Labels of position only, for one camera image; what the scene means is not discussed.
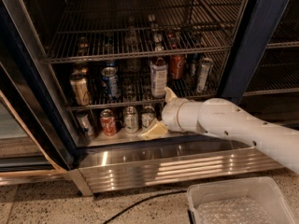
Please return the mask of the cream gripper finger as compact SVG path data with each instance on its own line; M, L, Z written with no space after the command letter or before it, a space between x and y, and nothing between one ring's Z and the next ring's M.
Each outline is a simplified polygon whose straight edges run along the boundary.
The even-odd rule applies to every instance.
M167 103L177 98L176 94L169 87L166 87L164 90L165 90L165 101Z
M151 125L138 135L141 140L153 140L168 133L167 127L159 120L155 120Z

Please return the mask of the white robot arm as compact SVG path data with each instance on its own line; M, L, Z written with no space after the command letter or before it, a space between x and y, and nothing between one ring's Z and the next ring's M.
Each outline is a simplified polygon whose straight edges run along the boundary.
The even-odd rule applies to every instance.
M237 141L255 147L266 156L299 174L299 131L258 119L221 98L195 102L165 90L162 119L154 120L139 138L153 140L169 132Z

